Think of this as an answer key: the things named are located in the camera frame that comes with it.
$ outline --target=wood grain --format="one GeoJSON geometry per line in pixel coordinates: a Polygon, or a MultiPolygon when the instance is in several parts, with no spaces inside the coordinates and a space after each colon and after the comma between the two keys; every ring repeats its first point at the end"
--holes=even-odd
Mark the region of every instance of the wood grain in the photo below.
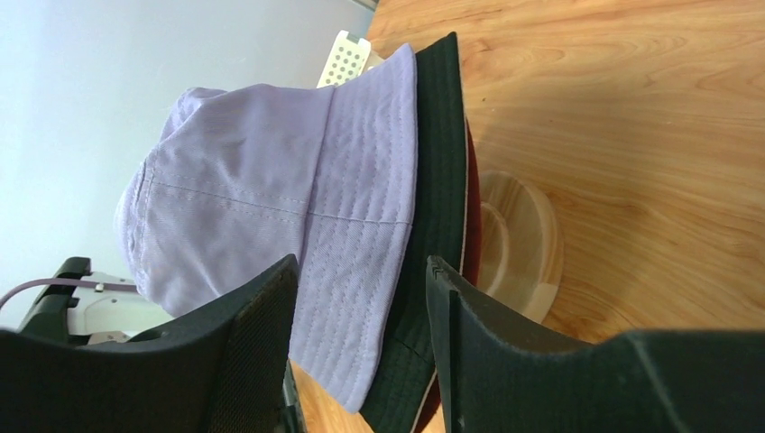
{"type": "Polygon", "coordinates": [[[451,31],[479,167],[540,187],[563,231],[547,326],[765,327],[761,0],[381,0],[368,39],[451,31]]]}
{"type": "MultiPolygon", "coordinates": [[[[373,433],[361,414],[346,412],[300,367],[292,364],[292,369],[309,433],[373,433]]],[[[444,416],[441,408],[438,408],[436,416],[423,433],[443,433],[444,431],[446,431],[444,416]]]]}

